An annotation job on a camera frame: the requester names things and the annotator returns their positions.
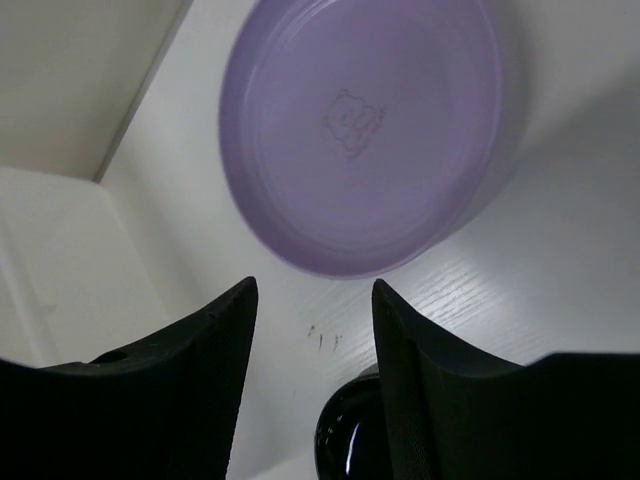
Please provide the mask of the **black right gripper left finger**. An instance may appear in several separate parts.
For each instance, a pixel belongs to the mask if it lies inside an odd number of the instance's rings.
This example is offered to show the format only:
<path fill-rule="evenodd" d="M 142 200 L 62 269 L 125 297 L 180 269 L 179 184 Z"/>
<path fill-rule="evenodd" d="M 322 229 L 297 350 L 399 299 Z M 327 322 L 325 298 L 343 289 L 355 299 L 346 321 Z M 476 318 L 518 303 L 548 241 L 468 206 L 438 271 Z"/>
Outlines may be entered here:
<path fill-rule="evenodd" d="M 250 277 L 91 362 L 3 362 L 2 477 L 224 478 L 257 307 Z"/>

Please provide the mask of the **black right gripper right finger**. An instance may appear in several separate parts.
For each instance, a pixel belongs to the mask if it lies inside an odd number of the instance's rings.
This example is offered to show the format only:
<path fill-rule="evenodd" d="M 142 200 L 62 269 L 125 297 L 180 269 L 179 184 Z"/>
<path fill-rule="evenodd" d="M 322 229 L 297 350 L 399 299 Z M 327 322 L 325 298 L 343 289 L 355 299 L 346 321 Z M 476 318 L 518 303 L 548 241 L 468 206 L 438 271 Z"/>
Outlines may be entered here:
<path fill-rule="evenodd" d="M 521 366 L 422 316 L 386 282 L 372 315 L 397 479 L 635 479 L 639 358 L 556 353 Z"/>

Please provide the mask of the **purple plastic plate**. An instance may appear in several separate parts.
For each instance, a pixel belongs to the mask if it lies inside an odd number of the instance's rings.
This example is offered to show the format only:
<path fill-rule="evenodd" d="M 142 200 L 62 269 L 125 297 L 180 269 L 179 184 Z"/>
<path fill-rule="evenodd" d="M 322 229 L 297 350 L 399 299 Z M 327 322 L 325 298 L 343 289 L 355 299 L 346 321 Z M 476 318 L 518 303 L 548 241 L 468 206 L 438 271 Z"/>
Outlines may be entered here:
<path fill-rule="evenodd" d="M 225 68 L 221 161 L 258 241 L 302 271 L 399 267 L 499 188 L 527 114 L 513 1 L 257 1 Z"/>

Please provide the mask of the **black glossy plate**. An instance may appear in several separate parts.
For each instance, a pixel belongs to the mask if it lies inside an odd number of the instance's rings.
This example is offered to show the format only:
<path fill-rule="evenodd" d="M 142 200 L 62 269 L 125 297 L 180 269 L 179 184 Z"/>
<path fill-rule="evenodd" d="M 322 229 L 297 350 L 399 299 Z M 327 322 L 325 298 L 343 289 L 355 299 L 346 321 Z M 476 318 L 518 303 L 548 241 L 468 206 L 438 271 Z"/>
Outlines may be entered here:
<path fill-rule="evenodd" d="M 314 457 L 320 479 L 393 477 L 375 366 L 340 387 L 326 402 L 314 435 Z"/>

